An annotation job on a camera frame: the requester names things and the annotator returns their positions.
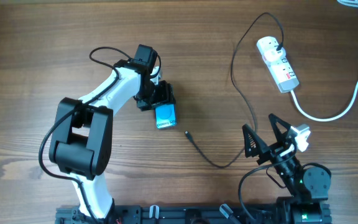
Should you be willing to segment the turquoise screen Galaxy smartphone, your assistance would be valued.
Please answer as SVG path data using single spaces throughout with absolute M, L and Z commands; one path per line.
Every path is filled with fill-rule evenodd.
M 162 105 L 155 109 L 155 119 L 157 129 L 174 127 L 177 124 L 175 105 Z

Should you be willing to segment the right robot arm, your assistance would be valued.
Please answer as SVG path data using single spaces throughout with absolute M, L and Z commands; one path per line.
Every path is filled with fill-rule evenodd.
M 311 134 L 307 124 L 293 126 L 274 114 L 268 116 L 276 142 L 267 145 L 247 124 L 243 125 L 245 156 L 255 157 L 258 167 L 244 174 L 237 190 L 246 223 L 331 223 L 328 191 L 331 171 L 318 163 L 302 165 L 296 158 L 298 151 L 305 152 Z M 274 168 L 291 194 L 278 197 L 275 203 L 246 205 L 242 186 L 247 177 L 260 170 Z

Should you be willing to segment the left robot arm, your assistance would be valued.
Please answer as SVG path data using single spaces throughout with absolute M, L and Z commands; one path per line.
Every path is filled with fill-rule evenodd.
M 139 45 L 133 57 L 112 65 L 110 76 L 91 93 L 59 102 L 55 123 L 40 145 L 39 163 L 46 171 L 42 155 L 49 141 L 49 159 L 61 172 L 57 177 L 73 182 L 80 204 L 57 209 L 56 223 L 124 221 L 104 176 L 112 151 L 113 117 L 133 98 L 141 111 L 155 112 L 157 129 L 176 125 L 173 87 L 161 79 L 156 66 L 160 61 L 152 47 Z

